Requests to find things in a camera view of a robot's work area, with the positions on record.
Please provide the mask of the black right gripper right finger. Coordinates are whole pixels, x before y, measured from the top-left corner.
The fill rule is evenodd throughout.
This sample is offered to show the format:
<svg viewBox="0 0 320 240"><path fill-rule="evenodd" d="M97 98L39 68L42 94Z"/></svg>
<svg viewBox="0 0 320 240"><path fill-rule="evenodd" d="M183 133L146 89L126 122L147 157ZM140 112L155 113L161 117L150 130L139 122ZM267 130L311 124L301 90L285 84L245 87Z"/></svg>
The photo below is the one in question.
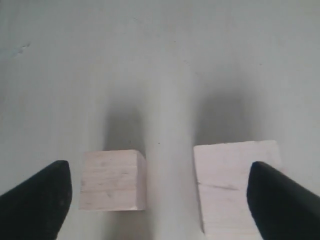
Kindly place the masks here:
<svg viewBox="0 0 320 240"><path fill-rule="evenodd" d="M264 240L318 240L320 198L265 162L253 162L246 198Z"/></svg>

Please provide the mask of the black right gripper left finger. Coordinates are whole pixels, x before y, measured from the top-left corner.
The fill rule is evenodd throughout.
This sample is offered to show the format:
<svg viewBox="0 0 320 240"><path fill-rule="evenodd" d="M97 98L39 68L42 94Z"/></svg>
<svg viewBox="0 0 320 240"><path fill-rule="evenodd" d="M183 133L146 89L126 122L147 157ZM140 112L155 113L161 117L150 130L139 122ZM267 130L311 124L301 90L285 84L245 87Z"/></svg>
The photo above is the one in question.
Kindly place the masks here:
<svg viewBox="0 0 320 240"><path fill-rule="evenodd" d="M68 161L57 160L0 197L2 240L55 240L72 202Z"/></svg>

